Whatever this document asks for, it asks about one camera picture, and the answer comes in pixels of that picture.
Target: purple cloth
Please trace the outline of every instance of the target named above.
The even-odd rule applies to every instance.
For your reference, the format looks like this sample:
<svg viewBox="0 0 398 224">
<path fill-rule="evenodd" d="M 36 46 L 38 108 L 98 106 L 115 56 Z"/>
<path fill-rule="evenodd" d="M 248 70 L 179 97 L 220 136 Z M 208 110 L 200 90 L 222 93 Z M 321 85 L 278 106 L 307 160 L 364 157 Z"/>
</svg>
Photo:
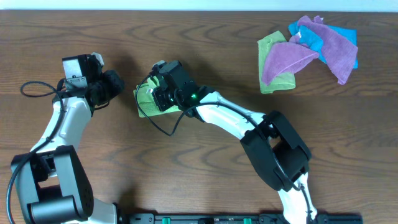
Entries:
<svg viewBox="0 0 398 224">
<path fill-rule="evenodd" d="M 323 40 L 321 53 L 331 72 L 338 78 L 338 83 L 344 85 L 354 67 L 358 47 L 328 26 L 312 22 L 308 16 L 298 20 L 298 26 L 301 25 L 321 37 Z"/>
<path fill-rule="evenodd" d="M 300 44 L 300 37 L 298 35 L 293 35 L 290 39 L 289 39 L 289 43 L 294 43 L 294 44 Z M 308 47 L 308 44 L 306 43 L 302 43 L 301 45 L 303 45 L 306 48 Z"/>
<path fill-rule="evenodd" d="M 318 52 L 299 44 L 290 42 L 274 44 L 264 63 L 262 82 L 269 85 L 281 73 L 296 73 L 318 57 Z"/>
<path fill-rule="evenodd" d="M 313 18 L 313 22 L 319 23 L 319 24 L 323 24 L 323 20 L 320 16 L 315 16 Z"/>
</svg>

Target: green cloth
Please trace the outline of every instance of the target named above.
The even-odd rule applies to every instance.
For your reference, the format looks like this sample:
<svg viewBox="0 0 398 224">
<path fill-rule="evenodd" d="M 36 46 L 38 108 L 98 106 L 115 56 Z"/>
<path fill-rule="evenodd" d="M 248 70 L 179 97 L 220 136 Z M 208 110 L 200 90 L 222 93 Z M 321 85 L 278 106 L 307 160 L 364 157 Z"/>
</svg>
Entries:
<svg viewBox="0 0 398 224">
<path fill-rule="evenodd" d="M 296 87 L 296 81 L 294 74 L 290 72 L 282 73 L 274 78 L 274 80 L 267 86 L 261 81 L 262 70 L 264 69 L 264 63 L 266 62 L 267 55 L 271 50 L 274 43 L 286 42 L 285 37 L 279 31 L 266 36 L 265 38 L 257 41 L 259 45 L 259 79 L 260 79 L 260 91 L 263 94 L 273 93 L 275 90 L 291 90 Z"/>
<path fill-rule="evenodd" d="M 172 106 L 166 111 L 161 112 L 155 104 L 152 94 L 149 93 L 150 89 L 159 86 L 159 81 L 156 77 L 149 78 L 147 83 L 141 85 L 138 90 L 137 101 L 143 112 L 147 116 L 155 116 L 160 114 L 166 114 L 171 112 L 180 111 L 178 106 Z M 138 115 L 140 118 L 145 118 L 145 116 L 138 110 Z"/>
</svg>

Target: cloth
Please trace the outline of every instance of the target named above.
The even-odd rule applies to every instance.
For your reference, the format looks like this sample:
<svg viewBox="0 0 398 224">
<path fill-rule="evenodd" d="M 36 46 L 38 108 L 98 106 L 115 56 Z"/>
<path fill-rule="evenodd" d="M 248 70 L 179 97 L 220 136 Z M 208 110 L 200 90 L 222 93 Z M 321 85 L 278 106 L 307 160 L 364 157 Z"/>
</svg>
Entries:
<svg viewBox="0 0 398 224">
<path fill-rule="evenodd" d="M 259 47 L 259 81 L 260 91 L 262 94 L 273 93 L 276 90 L 291 90 L 296 87 L 294 74 L 290 72 L 285 72 L 275 77 L 275 79 L 269 85 L 266 85 L 262 82 L 262 71 L 264 69 L 264 63 L 266 61 L 267 55 L 272 46 L 278 42 L 286 42 L 285 37 L 279 31 L 257 41 Z"/>
<path fill-rule="evenodd" d="M 318 52 L 319 56 L 321 56 L 321 49 L 323 47 L 323 40 L 308 29 L 305 26 L 300 26 L 298 28 L 297 34 L 290 38 L 289 42 L 293 42 L 296 44 L 301 44 L 304 47 L 308 47 L 309 49 Z"/>
<path fill-rule="evenodd" d="M 264 64 L 262 81 L 270 84 L 281 73 L 295 73 L 303 69 L 319 53 L 290 42 L 274 44 Z"/>
<path fill-rule="evenodd" d="M 315 16 L 313 19 L 314 23 L 318 23 L 318 24 L 323 24 L 323 21 L 321 19 L 320 16 Z M 290 24 L 288 26 L 289 32 L 292 34 L 292 36 L 295 36 L 297 33 L 300 33 L 302 38 L 306 38 L 305 40 L 300 40 L 300 42 L 296 42 L 298 44 L 303 44 L 306 43 L 307 39 L 320 39 L 320 37 L 318 35 L 316 35 L 314 32 L 304 32 L 302 33 L 302 30 L 300 30 L 300 28 L 302 26 L 298 25 L 298 21 Z M 342 35 L 343 37 L 347 38 L 351 43 L 353 43 L 356 46 L 356 30 L 354 29 L 345 29 L 345 28 L 341 28 L 341 27 L 335 27 L 335 26 L 330 26 L 328 25 L 329 28 L 331 28 L 332 30 L 336 31 L 337 33 L 339 33 L 340 35 Z M 317 51 L 319 55 L 319 60 L 321 60 L 323 63 L 327 64 L 326 59 L 324 58 L 324 56 L 322 55 L 321 51 Z M 355 59 L 355 63 L 354 63 L 354 67 L 353 68 L 358 68 L 359 63 L 358 63 L 358 59 Z"/>
<path fill-rule="evenodd" d="M 332 28 L 311 21 L 308 16 L 301 17 L 297 26 L 309 28 L 323 40 L 322 55 L 338 83 L 344 85 L 354 67 L 358 47 Z"/>
<path fill-rule="evenodd" d="M 149 93 L 150 89 L 159 86 L 159 81 L 156 77 L 149 78 L 147 83 L 141 85 L 138 90 L 137 101 L 143 112 L 147 116 L 155 116 L 160 114 L 171 113 L 175 111 L 180 111 L 178 106 L 172 106 L 171 108 L 167 109 L 166 111 L 160 111 L 156 106 L 154 98 L 152 94 Z M 140 118 L 145 118 L 145 116 L 138 110 L 138 115 Z"/>
</svg>

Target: green connector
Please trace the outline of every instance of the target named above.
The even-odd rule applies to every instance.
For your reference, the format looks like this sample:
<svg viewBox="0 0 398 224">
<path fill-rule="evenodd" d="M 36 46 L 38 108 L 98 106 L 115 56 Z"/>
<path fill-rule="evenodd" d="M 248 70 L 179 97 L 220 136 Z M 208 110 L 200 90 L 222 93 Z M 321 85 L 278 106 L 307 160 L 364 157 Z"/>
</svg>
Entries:
<svg viewBox="0 0 398 224">
<path fill-rule="evenodd" d="M 162 219 L 162 224 L 170 224 L 172 222 L 171 218 L 163 218 Z"/>
<path fill-rule="evenodd" d="M 251 218 L 244 218 L 243 224 L 251 224 Z"/>
</svg>

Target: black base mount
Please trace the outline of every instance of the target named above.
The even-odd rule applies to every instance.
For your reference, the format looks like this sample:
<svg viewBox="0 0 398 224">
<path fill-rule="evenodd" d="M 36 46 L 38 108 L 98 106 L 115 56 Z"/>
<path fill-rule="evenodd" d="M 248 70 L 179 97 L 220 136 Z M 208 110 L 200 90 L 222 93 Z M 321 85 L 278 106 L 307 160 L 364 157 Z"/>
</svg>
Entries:
<svg viewBox="0 0 398 224">
<path fill-rule="evenodd" d="M 283 214 L 261 215 L 154 215 L 136 213 L 129 215 L 123 224 L 286 224 Z M 318 214 L 314 224 L 363 224 L 359 215 Z"/>
</svg>

